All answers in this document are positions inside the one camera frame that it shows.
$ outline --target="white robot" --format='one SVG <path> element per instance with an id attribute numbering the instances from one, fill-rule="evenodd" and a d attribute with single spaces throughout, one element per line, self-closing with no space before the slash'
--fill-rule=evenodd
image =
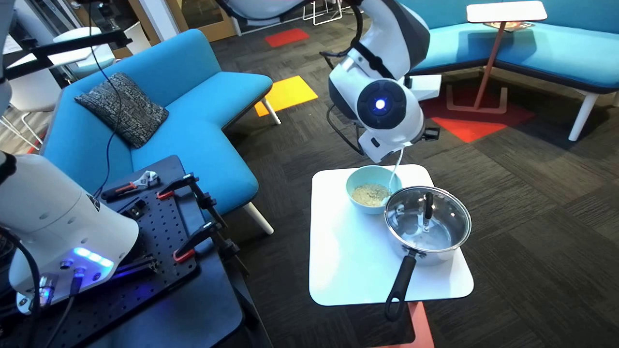
<path id="1" fill-rule="evenodd" d="M 424 112 L 409 89 L 407 73 L 426 58 L 430 31 L 397 0 L 351 0 L 359 27 L 347 58 L 330 75 L 330 93 L 343 114 L 365 123 L 361 147 L 380 162 L 424 133 Z M 0 0 L 0 46 L 9 36 L 14 0 Z M 363 33 L 363 13 L 372 27 Z M 0 56 L 0 112 L 11 100 Z M 138 224 L 84 191 L 53 162 L 40 154 L 0 152 L 0 228 L 12 232 L 41 268 L 40 296 L 57 303 L 107 282 L 138 239 Z M 36 282 L 24 253 L 16 251 L 11 282 L 18 307 L 28 313 Z"/>

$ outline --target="dark carpet floor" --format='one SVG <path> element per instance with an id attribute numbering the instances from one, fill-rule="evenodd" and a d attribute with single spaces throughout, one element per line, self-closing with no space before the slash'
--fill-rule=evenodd
<path id="1" fill-rule="evenodd" d="M 310 33 L 306 42 L 274 50 L 264 40 L 297 25 Z M 380 307 L 318 307 L 308 290 L 312 176 L 370 162 L 326 118 L 330 67 L 318 52 L 345 48 L 353 31 L 347 15 L 214 44 L 227 69 L 303 75 L 320 94 L 281 112 L 281 125 L 248 112 L 233 127 L 262 183 L 256 205 L 277 230 L 264 236 L 243 212 L 229 216 L 274 346 L 368 346 L 399 332 Z M 473 145 L 444 131 L 405 156 L 424 164 L 475 216 L 463 249 L 477 290 L 465 299 L 428 301 L 436 344 L 618 346 L 619 110 L 597 108 L 585 137 L 570 143 L 579 98 L 513 85 L 512 100 L 537 116 Z"/>

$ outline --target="small white table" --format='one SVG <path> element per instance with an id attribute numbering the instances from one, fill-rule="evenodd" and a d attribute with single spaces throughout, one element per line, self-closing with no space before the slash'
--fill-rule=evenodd
<path id="1" fill-rule="evenodd" d="M 347 195 L 355 168 L 324 170 L 312 180 L 310 296 L 322 305 L 388 301 L 405 249 L 384 216 L 361 212 Z M 397 168 L 405 185 L 432 185 L 424 166 Z M 475 280 L 463 251 L 448 263 L 419 263 L 407 301 L 465 297 Z"/>
<path id="2" fill-rule="evenodd" d="M 506 35 L 506 27 L 510 21 L 542 21 L 546 19 L 546 7 L 541 0 L 531 2 L 490 2 L 490 4 L 471 4 L 467 6 L 467 19 L 471 23 L 500 23 L 500 31 L 490 52 L 490 58 L 484 65 L 483 83 L 479 87 L 479 94 L 473 106 L 459 106 L 453 102 L 453 93 L 450 93 L 448 108 L 459 112 L 483 112 L 483 114 L 506 114 L 508 112 L 508 89 L 502 89 L 502 100 L 498 108 L 483 108 L 483 98 L 486 93 L 486 85 L 490 73 L 496 65 L 496 58 L 500 54 L 500 46 Z"/>

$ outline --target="gray cushion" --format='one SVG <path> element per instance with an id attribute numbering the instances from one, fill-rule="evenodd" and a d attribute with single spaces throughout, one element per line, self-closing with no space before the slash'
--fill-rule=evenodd
<path id="1" fill-rule="evenodd" d="M 101 118 L 129 147 L 146 145 L 169 118 L 129 75 L 111 75 L 76 100 Z"/>

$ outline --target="blue sofa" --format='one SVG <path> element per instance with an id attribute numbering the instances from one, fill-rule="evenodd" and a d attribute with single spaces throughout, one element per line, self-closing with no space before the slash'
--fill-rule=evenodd
<path id="1" fill-rule="evenodd" d="M 260 226 L 274 234 L 274 226 L 252 205 L 260 183 L 223 131 L 272 91 L 274 81 L 268 75 L 223 71 L 210 40 L 198 29 L 121 60 L 105 73 L 129 75 L 154 102 L 169 110 L 169 118 L 144 147 L 130 149 L 76 102 L 78 94 L 107 81 L 98 71 L 63 91 L 43 156 L 88 191 L 98 191 L 103 181 L 179 154 L 187 172 L 196 174 L 200 187 L 214 195 L 221 214 L 247 207 Z"/>
<path id="2" fill-rule="evenodd" d="M 417 73 L 484 65 L 496 29 L 467 23 L 467 6 L 492 0 L 401 0 L 432 29 L 428 58 Z M 583 93 L 570 133 L 577 141 L 601 94 L 619 91 L 619 2 L 542 0 L 548 19 L 508 33 L 496 65 Z"/>

